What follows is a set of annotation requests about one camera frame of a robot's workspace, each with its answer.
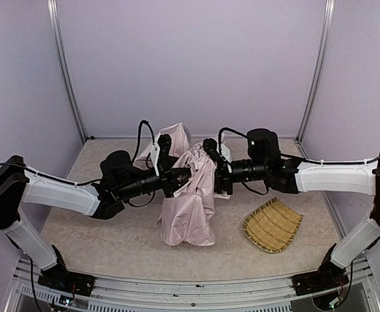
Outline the pink and black folding umbrella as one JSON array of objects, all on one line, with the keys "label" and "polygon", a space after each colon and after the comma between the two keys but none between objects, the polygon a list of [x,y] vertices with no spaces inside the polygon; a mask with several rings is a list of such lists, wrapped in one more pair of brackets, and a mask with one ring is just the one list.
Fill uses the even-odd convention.
[{"label": "pink and black folding umbrella", "polygon": [[229,199],[229,195],[214,193],[217,168],[202,143],[190,145],[190,136],[183,123],[162,128],[156,135],[168,134],[172,139],[169,155],[178,158],[174,168],[188,168],[191,177],[173,193],[164,198],[158,222],[161,238],[170,246],[182,242],[194,246],[212,246],[216,242],[210,219],[215,214],[215,198]]}]

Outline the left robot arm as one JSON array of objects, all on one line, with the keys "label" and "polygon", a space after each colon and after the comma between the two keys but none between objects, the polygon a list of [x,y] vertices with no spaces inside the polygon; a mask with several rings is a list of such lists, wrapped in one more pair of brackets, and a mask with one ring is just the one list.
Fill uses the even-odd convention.
[{"label": "left robot arm", "polygon": [[0,163],[0,231],[40,269],[39,284],[88,296],[94,276],[69,271],[60,251],[41,238],[18,210],[20,205],[54,206],[108,220],[123,211],[132,198],[157,190],[173,197],[191,177],[189,168],[175,168],[174,162],[166,156],[153,168],[142,170],[133,165],[128,152],[118,150],[101,162],[99,181],[76,183],[34,170],[15,155]]}]

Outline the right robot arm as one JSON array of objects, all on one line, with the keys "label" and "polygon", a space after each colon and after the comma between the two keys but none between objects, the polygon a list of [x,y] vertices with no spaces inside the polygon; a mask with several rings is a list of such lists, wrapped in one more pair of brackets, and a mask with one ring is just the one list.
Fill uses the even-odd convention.
[{"label": "right robot arm", "polygon": [[276,133],[253,129],[247,139],[248,159],[233,161],[221,139],[206,139],[204,151],[216,163],[215,192],[233,193],[235,183],[263,181],[266,190],[285,194],[300,192],[354,192],[373,196],[370,214],[326,253],[319,268],[295,275],[297,294],[309,294],[351,281],[346,269],[356,257],[380,239],[380,154],[373,159],[346,162],[312,161],[283,154]]}]

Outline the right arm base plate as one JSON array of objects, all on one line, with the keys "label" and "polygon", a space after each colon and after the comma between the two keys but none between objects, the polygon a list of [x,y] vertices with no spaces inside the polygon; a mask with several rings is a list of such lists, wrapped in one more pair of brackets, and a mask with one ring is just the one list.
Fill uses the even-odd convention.
[{"label": "right arm base plate", "polygon": [[334,276],[331,273],[321,273],[318,271],[296,274],[292,277],[293,287],[297,296],[318,293],[348,284],[347,274],[341,273]]}]

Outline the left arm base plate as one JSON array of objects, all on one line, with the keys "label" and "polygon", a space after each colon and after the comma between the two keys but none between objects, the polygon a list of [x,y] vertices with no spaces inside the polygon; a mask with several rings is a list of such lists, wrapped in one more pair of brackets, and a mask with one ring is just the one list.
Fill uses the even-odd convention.
[{"label": "left arm base plate", "polygon": [[87,297],[91,296],[95,281],[96,278],[94,276],[72,271],[43,271],[38,278],[39,285]]}]

